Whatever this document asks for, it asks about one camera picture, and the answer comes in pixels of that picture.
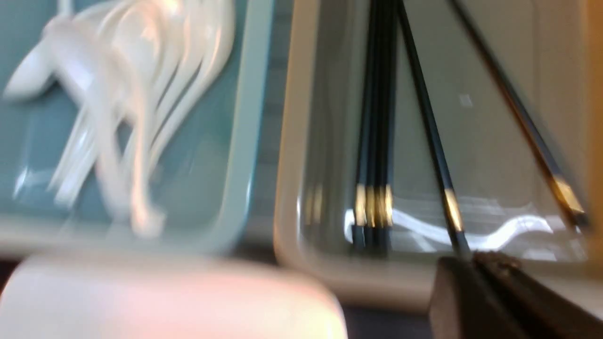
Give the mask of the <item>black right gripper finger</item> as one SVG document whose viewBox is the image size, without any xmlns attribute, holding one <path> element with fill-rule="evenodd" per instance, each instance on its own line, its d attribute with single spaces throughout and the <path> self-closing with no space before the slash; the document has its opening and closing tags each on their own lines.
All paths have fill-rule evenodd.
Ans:
<svg viewBox="0 0 603 339">
<path fill-rule="evenodd" d="M 429 324 L 435 339 L 600 339 L 600 318 L 499 252 L 437 261 Z"/>
</svg>

